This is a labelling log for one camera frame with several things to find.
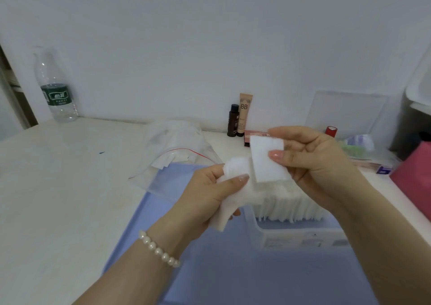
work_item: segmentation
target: cotton pad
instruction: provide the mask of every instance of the cotton pad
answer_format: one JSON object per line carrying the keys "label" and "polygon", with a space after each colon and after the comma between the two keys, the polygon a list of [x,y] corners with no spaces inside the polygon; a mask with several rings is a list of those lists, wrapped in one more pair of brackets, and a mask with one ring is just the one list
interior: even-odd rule
{"label": "cotton pad", "polygon": [[238,156],[233,157],[223,167],[224,175],[217,182],[223,182],[230,178],[248,174],[250,176],[247,184],[239,191],[226,198],[217,212],[209,221],[209,226],[218,231],[223,231],[226,223],[235,210],[244,205],[261,204],[264,199],[263,191],[256,188],[251,159],[249,157]]}
{"label": "cotton pad", "polygon": [[252,135],[250,136],[250,148],[256,182],[292,179],[286,167],[268,157],[270,150],[284,150],[283,139]]}

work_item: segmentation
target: bottle label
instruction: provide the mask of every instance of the bottle label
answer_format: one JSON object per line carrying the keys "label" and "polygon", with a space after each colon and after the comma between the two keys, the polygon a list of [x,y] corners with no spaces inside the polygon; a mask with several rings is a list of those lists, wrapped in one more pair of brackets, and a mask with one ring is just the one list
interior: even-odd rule
{"label": "bottle label", "polygon": [[42,86],[40,88],[42,88],[46,102],[50,106],[60,106],[72,102],[72,98],[70,97],[69,91],[65,84],[56,86],[54,88],[48,88],[46,86]]}

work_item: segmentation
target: plastic storage box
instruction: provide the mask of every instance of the plastic storage box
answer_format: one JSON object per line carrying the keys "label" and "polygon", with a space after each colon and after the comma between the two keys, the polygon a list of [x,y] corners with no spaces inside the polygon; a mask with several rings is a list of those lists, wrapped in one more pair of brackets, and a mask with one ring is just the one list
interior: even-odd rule
{"label": "plastic storage box", "polygon": [[288,249],[299,247],[350,247],[344,231],[332,215],[321,221],[259,221],[252,206],[244,207],[245,220],[253,248]]}

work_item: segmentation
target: water bottle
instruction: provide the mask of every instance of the water bottle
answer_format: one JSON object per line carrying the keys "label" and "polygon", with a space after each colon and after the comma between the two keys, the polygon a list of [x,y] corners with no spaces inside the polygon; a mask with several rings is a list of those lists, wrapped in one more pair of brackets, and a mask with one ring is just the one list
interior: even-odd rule
{"label": "water bottle", "polygon": [[35,47],[35,75],[46,102],[55,120],[70,122],[78,118],[68,90],[67,80],[54,60],[53,55],[43,47]]}

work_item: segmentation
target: pink box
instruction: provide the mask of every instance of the pink box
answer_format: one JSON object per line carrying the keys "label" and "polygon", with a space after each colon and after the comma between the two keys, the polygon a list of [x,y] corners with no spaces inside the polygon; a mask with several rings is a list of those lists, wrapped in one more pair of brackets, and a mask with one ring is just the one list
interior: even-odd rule
{"label": "pink box", "polygon": [[390,177],[431,221],[431,142],[423,141]]}

